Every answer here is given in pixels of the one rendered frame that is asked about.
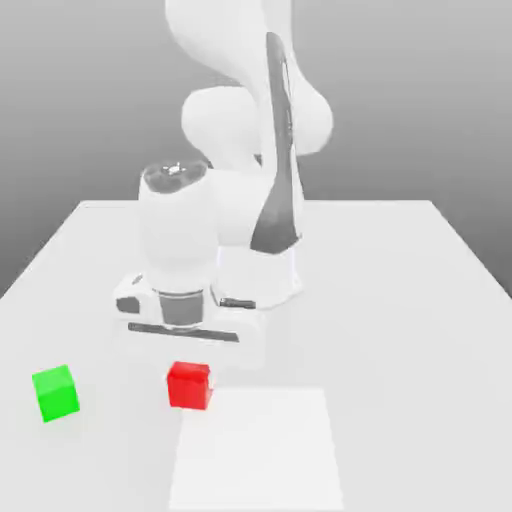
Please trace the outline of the small red cube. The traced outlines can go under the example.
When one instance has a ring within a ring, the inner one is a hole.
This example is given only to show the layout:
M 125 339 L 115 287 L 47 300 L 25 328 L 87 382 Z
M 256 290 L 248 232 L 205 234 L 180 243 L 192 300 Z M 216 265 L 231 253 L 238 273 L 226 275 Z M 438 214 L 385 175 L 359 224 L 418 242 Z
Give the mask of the small red cube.
M 167 374 L 172 407 L 206 410 L 212 395 L 207 364 L 175 361 Z

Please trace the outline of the small green cube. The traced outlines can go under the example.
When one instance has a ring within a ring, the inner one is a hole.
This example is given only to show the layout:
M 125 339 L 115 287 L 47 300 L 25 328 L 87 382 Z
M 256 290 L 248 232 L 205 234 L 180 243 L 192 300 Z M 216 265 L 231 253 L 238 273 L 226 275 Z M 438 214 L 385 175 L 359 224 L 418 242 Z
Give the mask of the small green cube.
M 80 410 L 75 382 L 66 364 L 34 373 L 32 383 L 44 423 Z

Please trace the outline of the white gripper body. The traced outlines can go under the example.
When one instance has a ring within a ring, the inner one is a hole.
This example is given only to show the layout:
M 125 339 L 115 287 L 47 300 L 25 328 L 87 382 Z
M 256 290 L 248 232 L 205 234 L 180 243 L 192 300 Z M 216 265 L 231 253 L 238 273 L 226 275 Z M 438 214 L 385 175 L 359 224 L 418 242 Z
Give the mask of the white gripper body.
M 221 308 L 195 331 L 176 336 L 167 327 L 138 319 L 118 320 L 112 344 L 125 355 L 138 356 L 161 370 L 176 361 L 207 364 L 213 371 L 255 369 L 265 360 L 266 315 L 258 310 Z

